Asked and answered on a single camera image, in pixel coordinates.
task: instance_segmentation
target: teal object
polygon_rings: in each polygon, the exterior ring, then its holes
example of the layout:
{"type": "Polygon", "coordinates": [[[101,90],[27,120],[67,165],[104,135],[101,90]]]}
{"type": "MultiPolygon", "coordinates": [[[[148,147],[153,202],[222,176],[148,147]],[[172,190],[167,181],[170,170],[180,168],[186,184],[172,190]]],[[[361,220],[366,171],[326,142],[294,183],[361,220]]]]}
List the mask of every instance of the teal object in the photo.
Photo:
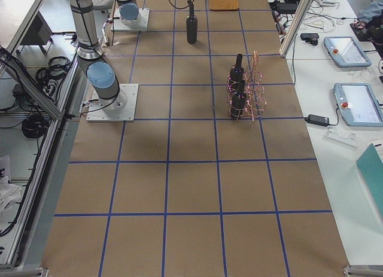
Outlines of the teal object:
{"type": "Polygon", "coordinates": [[[357,166],[366,181],[380,214],[383,216],[383,162],[373,144],[370,144],[359,157],[357,166]]]}

